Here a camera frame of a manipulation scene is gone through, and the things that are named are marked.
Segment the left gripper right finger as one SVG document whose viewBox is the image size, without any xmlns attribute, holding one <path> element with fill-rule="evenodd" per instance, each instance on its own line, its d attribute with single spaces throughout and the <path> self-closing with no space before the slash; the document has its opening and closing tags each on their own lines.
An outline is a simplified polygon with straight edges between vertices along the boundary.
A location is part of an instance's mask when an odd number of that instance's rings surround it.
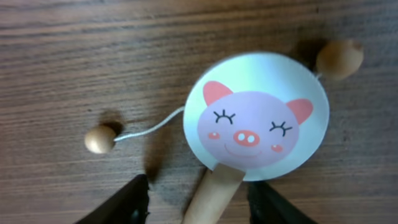
<svg viewBox="0 0 398 224">
<path fill-rule="evenodd" d="M 267 182 L 248 184 L 250 224 L 317 224 Z"/>
</svg>

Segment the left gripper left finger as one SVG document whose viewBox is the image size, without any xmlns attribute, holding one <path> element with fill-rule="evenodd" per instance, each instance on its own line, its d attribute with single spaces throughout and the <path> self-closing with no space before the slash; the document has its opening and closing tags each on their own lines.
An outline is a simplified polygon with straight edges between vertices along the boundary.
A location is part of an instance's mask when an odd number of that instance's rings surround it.
<svg viewBox="0 0 398 224">
<path fill-rule="evenodd" d="M 148 191 L 147 176 L 139 174 L 76 224 L 145 224 Z"/>
</svg>

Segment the white pig rattle drum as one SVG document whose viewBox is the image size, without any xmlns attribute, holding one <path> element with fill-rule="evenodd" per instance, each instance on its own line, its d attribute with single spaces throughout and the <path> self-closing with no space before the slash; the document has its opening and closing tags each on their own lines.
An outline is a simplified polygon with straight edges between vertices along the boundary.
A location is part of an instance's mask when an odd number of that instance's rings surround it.
<svg viewBox="0 0 398 224">
<path fill-rule="evenodd" d="M 280 177 L 307 161 L 330 117 L 320 77 L 344 79 L 363 60 L 359 42 L 334 40 L 317 54 L 314 71 L 272 52 L 237 55 L 208 69 L 175 110 L 207 167 L 183 222 L 215 223 L 242 182 Z"/>
</svg>

